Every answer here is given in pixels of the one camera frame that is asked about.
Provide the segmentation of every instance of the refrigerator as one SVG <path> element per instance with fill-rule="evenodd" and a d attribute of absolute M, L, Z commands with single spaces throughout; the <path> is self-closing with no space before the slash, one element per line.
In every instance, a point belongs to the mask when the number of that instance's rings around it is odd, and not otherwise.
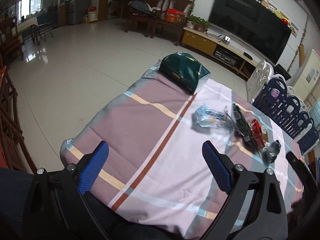
<path fill-rule="evenodd" d="M 83 22 L 83 18 L 88 14 L 91 0 L 67 0 L 67 24 L 77 24 Z"/>

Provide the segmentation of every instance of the television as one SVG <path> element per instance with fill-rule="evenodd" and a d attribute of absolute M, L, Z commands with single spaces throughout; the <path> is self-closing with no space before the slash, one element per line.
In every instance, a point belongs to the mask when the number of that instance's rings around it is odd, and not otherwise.
<path fill-rule="evenodd" d="M 255 0 L 215 0 L 209 22 L 251 44 L 277 63 L 291 29 Z"/>

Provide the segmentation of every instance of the dark fabric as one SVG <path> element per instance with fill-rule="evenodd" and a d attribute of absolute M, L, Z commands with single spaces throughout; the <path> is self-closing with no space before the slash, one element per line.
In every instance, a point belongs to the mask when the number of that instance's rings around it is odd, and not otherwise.
<path fill-rule="evenodd" d="M 133 0 L 128 4 L 128 6 L 132 7 L 133 9 L 135 9 L 136 11 L 142 14 L 151 15 L 149 7 L 145 2 Z"/>
<path fill-rule="evenodd" d="M 32 179 L 31 174 L 0 168 L 0 217 L 20 238 L 22 237 L 24 203 Z M 90 192 L 86 192 L 84 198 L 97 221 L 113 240 L 179 239 L 179 236 L 159 228 L 128 222 L 101 203 Z"/>

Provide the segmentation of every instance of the metal screw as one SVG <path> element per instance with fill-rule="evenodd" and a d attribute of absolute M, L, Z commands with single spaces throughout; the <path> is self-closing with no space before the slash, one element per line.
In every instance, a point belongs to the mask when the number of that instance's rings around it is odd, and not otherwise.
<path fill-rule="evenodd" d="M 237 171 L 243 171 L 244 167 L 241 164 L 236 164 L 236 170 Z"/>
<path fill-rule="evenodd" d="M 267 169 L 267 173 L 268 173 L 269 175 L 272 175 L 272 174 L 273 174 L 273 170 L 272 170 L 272 169 Z"/>
<path fill-rule="evenodd" d="M 44 168 L 39 168 L 39 169 L 37 170 L 37 173 L 38 173 L 39 175 L 43 174 L 43 173 L 44 173 Z"/>
<path fill-rule="evenodd" d="M 68 171 L 74 171 L 76 168 L 76 165 L 74 163 L 71 163 L 67 166 L 67 170 Z"/>

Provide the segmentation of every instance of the white tablecloth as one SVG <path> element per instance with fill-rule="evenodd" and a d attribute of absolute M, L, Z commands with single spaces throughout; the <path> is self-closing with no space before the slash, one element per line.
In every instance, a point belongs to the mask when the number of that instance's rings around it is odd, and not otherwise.
<path fill-rule="evenodd" d="M 17 24 L 17 30 L 18 30 L 18 33 L 21 33 L 23 32 L 24 30 L 26 30 L 27 28 L 29 28 L 31 25 L 38 25 L 38 20 L 37 20 L 37 17 L 34 16 L 34 17 L 31 17 L 31 18 L 28 18 L 26 19 L 25 21 Z M 16 33 L 16 30 L 15 28 L 12 28 L 12 35 L 15 35 Z"/>

